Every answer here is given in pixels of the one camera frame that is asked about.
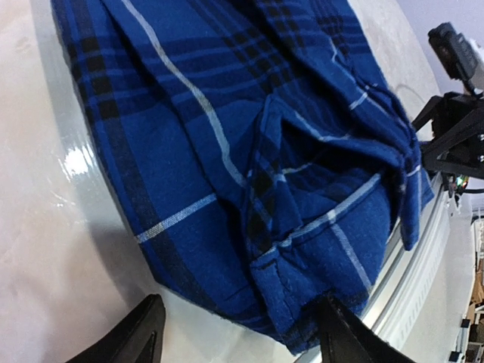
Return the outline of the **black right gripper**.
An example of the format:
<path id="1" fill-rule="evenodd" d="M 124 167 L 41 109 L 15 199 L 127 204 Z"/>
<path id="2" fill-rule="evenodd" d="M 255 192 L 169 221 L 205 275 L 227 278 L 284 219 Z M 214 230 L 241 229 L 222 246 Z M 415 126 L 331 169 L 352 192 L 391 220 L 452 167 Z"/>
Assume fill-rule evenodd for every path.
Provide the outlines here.
<path id="1" fill-rule="evenodd" d="M 483 177 L 483 97 L 448 92 L 433 96 L 413 121 L 431 123 L 433 139 L 420 143 L 423 167 L 432 172 Z"/>

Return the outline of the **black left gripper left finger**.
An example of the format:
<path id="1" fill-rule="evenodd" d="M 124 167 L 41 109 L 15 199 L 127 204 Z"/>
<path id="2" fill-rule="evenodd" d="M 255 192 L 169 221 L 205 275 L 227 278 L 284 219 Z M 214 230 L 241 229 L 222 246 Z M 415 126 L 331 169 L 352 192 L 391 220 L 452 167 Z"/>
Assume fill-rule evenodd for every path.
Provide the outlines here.
<path id="1" fill-rule="evenodd" d="M 165 323 L 161 295 L 150 294 L 103 338 L 69 362 L 160 362 Z"/>

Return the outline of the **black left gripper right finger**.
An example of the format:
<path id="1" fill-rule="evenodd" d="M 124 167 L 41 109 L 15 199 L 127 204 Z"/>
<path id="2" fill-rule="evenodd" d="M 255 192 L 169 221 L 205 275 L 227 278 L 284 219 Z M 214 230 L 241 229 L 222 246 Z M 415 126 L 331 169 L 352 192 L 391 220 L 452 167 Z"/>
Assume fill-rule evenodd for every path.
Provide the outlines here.
<path id="1" fill-rule="evenodd" d="M 338 299 L 323 298 L 318 307 L 321 360 L 330 363 L 408 363 Z"/>

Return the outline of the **blue plaid shirt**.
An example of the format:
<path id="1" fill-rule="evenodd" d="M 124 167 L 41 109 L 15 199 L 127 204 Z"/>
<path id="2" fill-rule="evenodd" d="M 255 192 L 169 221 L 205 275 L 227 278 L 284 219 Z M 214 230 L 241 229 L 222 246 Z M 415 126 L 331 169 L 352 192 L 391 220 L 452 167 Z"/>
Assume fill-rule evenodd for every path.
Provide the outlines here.
<path id="1" fill-rule="evenodd" d="M 347 1 L 55 1 L 97 155 L 154 278 L 292 354 L 360 314 L 433 199 Z"/>

